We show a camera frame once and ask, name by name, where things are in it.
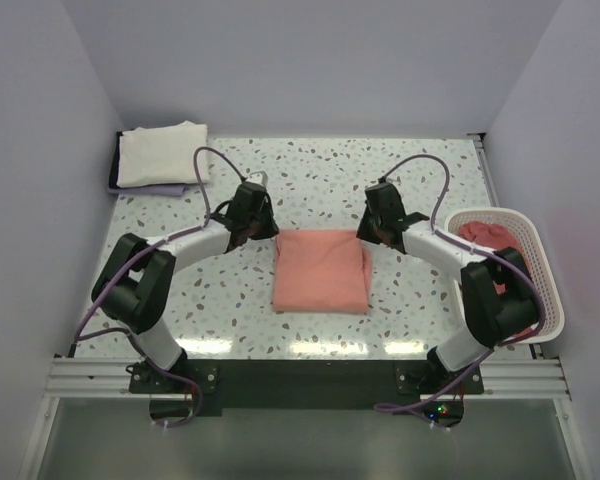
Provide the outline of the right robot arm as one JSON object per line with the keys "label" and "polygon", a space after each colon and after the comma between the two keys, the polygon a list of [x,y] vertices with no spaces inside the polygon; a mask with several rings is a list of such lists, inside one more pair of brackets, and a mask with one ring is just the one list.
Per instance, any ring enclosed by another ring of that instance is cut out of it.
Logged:
{"label": "right robot arm", "polygon": [[541,296],[519,250],[474,246],[420,212],[408,214],[388,182],[365,190],[357,237],[421,259],[460,286],[464,323],[427,353],[425,379],[436,392],[449,392],[460,382],[461,372],[475,368],[505,341],[530,334],[545,319]]}

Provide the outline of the salmon pink t-shirt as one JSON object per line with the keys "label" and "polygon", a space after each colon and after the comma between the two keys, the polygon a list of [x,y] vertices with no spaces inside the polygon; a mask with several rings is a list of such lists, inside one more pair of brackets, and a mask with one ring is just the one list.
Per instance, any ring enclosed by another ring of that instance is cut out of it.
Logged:
{"label": "salmon pink t-shirt", "polygon": [[352,230],[283,230],[275,239],[276,312],[368,312],[371,252]]}

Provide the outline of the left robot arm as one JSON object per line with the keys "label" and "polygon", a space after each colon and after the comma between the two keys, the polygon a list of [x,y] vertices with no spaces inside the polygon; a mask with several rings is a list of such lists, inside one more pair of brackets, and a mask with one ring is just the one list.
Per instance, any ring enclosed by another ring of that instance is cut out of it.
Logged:
{"label": "left robot arm", "polygon": [[201,226],[162,238],[123,235],[96,280],[93,306],[123,326],[132,346],[153,366],[153,382],[165,392],[180,390],[187,380],[187,355],[163,319],[173,276],[249,240],[275,237],[279,229],[266,183],[262,172],[243,179]]}

